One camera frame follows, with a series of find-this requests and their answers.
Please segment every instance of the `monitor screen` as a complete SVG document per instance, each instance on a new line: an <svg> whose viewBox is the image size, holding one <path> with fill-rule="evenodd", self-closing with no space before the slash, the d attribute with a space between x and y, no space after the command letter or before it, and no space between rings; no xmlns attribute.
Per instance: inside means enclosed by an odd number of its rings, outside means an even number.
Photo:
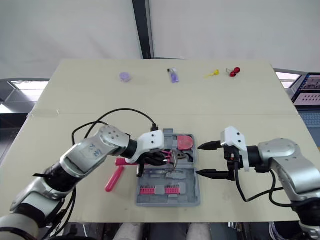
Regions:
<svg viewBox="0 0 320 240"><path fill-rule="evenodd" d="M310 73L305 77L294 105L320 107L320 73Z"/></svg>

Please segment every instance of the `white curtain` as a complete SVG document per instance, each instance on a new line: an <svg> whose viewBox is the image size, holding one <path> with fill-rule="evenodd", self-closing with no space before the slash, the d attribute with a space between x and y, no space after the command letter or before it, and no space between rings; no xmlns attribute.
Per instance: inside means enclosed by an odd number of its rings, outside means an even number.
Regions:
<svg viewBox="0 0 320 240"><path fill-rule="evenodd" d="M154 56L320 72L319 0L150 0Z"/></svg>
<svg viewBox="0 0 320 240"><path fill-rule="evenodd" d="M140 59L131 0L0 0L0 79L50 78L61 59Z"/></svg>

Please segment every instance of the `red object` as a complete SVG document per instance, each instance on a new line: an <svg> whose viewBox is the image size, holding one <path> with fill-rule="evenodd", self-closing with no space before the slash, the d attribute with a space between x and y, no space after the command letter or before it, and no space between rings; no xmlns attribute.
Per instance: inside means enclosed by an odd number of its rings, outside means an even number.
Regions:
<svg viewBox="0 0 320 240"><path fill-rule="evenodd" d="M116 166L137 165L137 163L127 163L124 157L117 157L114 164Z"/></svg>
<svg viewBox="0 0 320 240"><path fill-rule="evenodd" d="M232 72L230 72L230 74L229 74L229 76L232 77L232 78L235 77L236 75L237 75L237 73L236 73L235 71L232 71Z"/></svg>
<svg viewBox="0 0 320 240"><path fill-rule="evenodd" d="M177 148L180 151L189 150L194 146L194 141L190 136L178 135L177 142Z"/></svg>
<svg viewBox="0 0 320 240"><path fill-rule="evenodd" d="M240 73L240 67L235 67L233 70L236 74Z"/></svg>
<svg viewBox="0 0 320 240"><path fill-rule="evenodd" d="M113 173L113 175L110 177L108 183L105 185L104 190L106 192L111 192L112 189L115 187L116 183L118 182L122 172L124 171L124 166L118 166L118 169Z"/></svg>
<svg viewBox="0 0 320 240"><path fill-rule="evenodd" d="M180 188L179 187L165 187L164 188L165 194L180 194ZM155 187L142 187L140 188L140 194L141 195L155 195L156 194L156 188Z"/></svg>

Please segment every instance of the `tool handle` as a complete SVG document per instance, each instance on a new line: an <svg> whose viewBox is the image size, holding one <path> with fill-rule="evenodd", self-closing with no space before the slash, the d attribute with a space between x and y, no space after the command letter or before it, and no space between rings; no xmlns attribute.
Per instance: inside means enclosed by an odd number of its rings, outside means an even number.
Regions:
<svg viewBox="0 0 320 240"><path fill-rule="evenodd" d="M137 165L137 163L127 163L124 157L117 157L114 164L116 166Z"/></svg>
<svg viewBox="0 0 320 240"><path fill-rule="evenodd" d="M119 180L121 173L124 171L124 166L118 166L118 169L113 173L110 177L108 183L105 185L104 190L106 192L111 192L114 186L116 185L117 181Z"/></svg>

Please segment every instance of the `beige tabletop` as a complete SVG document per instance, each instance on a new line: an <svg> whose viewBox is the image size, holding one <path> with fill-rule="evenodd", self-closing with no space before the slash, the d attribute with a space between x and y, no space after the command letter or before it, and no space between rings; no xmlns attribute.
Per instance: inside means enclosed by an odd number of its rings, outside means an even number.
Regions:
<svg viewBox="0 0 320 240"><path fill-rule="evenodd" d="M230 78L226 68L241 68ZM172 84L167 68L177 69ZM204 78L220 69L220 75ZM129 72L132 81L119 81ZM274 138L299 144L303 155L318 168L320 153L272 67L263 61L191 60L65 60L28 117L0 167L0 216L31 180L53 165L71 147L76 127L116 108L134 108L150 115L160 128L193 134L196 145L220 139L234 126L248 145ZM133 112L117 112L111 125L138 137L150 123ZM84 132L76 135L80 141ZM197 169L226 170L223 151L199 151ZM201 204L197 207L138 207L135 205L135 167L127 166L112 192L104 186L115 171L114 157L77 185L72 221L78 222L264 222L297 220L288 208L273 206L267 196L242 201L234 182L199 176ZM247 197L271 187L269 174L240 171ZM275 199L288 202L283 192Z"/></svg>

